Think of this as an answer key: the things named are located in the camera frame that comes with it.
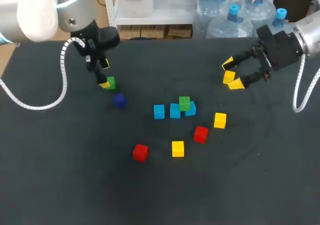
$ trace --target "blue bottle cap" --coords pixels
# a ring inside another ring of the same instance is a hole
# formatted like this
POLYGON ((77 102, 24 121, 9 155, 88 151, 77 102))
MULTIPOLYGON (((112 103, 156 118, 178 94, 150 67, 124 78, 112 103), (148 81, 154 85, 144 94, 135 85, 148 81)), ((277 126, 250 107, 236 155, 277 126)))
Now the blue bottle cap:
POLYGON ((238 15, 239 6, 237 4, 231 4, 229 6, 229 14, 230 15, 238 15))
POLYGON ((287 16, 287 10, 285 10, 284 8, 279 8, 276 10, 275 17, 277 19, 285 19, 286 16, 287 16))

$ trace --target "water bottle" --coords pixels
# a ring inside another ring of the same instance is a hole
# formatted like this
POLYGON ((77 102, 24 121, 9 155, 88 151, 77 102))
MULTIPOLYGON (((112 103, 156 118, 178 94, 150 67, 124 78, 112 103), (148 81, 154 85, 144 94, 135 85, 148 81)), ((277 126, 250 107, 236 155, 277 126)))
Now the water bottle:
POLYGON ((273 21, 276 7, 269 0, 245 0, 243 12, 256 30, 273 21))
POLYGON ((211 38, 249 38, 253 35, 253 25, 241 16, 238 16, 239 6, 232 4, 228 16, 219 16, 213 19, 207 32, 207 39, 211 38))
POLYGON ((219 16, 227 0, 199 0, 193 20, 193 38, 205 39, 208 25, 212 19, 219 16))
POLYGON ((285 31, 286 34, 294 32, 294 26, 285 20, 286 16, 287 10, 284 8, 279 8, 276 10, 275 19, 271 24, 268 24, 272 34, 277 34, 281 31, 285 31))

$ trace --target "cube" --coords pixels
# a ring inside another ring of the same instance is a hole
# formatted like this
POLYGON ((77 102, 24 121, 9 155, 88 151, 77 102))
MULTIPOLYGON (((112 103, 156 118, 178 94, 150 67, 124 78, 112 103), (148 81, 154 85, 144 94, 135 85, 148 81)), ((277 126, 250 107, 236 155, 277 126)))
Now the cube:
POLYGON ((185 145, 183 141, 172 142, 172 157, 184 157, 185 156, 185 145))
POLYGON ((106 90, 115 90, 116 89, 116 80, 114 76, 108 76, 107 78, 110 87, 107 87, 106 90))
POLYGON ((137 144, 133 150, 133 159, 140 163, 144 163, 147 160, 148 153, 148 146, 137 144))
POLYGON ((170 118, 179 119, 181 117, 180 107, 177 103, 171 103, 170 105, 170 118))
POLYGON ((109 82, 100 83, 99 86, 102 87, 103 89, 108 89, 110 88, 110 83, 109 82))
POLYGON ((223 77, 223 83, 228 84, 231 83, 233 80, 235 80, 236 73, 234 71, 225 71, 224 77, 223 77))
POLYGON ((227 114, 219 113, 219 112, 215 113, 214 125, 213 125, 214 128, 224 129, 226 127, 226 122, 227 122, 227 114))
POLYGON ((154 119, 165 118, 165 105, 154 105, 153 106, 154 119))
POLYGON ((206 142, 208 136, 208 128, 203 126, 197 126, 194 132, 193 140, 200 144, 204 144, 206 142))
POLYGON ((180 111, 188 111, 190 109, 190 97, 189 96, 180 96, 179 97, 179 106, 180 111))
POLYGON ((122 93, 114 95, 113 102, 118 109, 122 109, 127 105, 127 100, 122 93))
POLYGON ((196 105, 194 103, 194 101, 190 102, 190 109, 188 111, 185 112, 185 116, 189 117, 189 116, 194 116, 196 115, 196 105))

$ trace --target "cardboard box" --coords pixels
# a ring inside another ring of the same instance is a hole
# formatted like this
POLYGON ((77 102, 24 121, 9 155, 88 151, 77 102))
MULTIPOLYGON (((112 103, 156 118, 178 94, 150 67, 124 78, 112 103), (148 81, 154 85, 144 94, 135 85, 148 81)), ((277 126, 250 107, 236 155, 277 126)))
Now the cardboard box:
POLYGON ((141 37, 141 25, 121 25, 118 26, 120 39, 132 39, 141 37))
POLYGON ((163 39, 166 34, 165 25, 143 25, 141 31, 142 38, 163 39))
POLYGON ((170 25, 168 35, 178 36, 182 38, 190 38, 192 34, 192 25, 170 25))

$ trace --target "dark tabletop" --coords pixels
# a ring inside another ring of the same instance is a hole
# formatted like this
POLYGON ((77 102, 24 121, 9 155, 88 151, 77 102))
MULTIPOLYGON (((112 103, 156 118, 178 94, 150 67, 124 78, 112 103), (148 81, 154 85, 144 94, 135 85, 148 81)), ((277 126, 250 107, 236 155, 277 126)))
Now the dark tabletop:
MULTIPOLYGON (((57 107, 29 111, 0 90, 2 225, 313 225, 320 223, 320 87, 306 109, 292 110, 299 64, 247 90, 222 84, 221 64, 252 39, 126 41, 109 54, 128 107, 99 88, 72 45, 68 91, 57 107), (190 96, 197 115, 169 118, 190 96), (153 105, 165 104, 164 120, 153 105), (213 115, 227 113, 225 129, 213 115), (210 128, 193 142, 197 125, 210 128), (172 158, 171 142, 185 156, 172 158), (149 147, 146 163, 132 152, 149 147)), ((29 105, 61 93, 62 42, 22 44, 3 80, 29 105)), ((304 96, 320 59, 306 61, 304 96)), ((249 60, 238 68, 258 68, 249 60)))

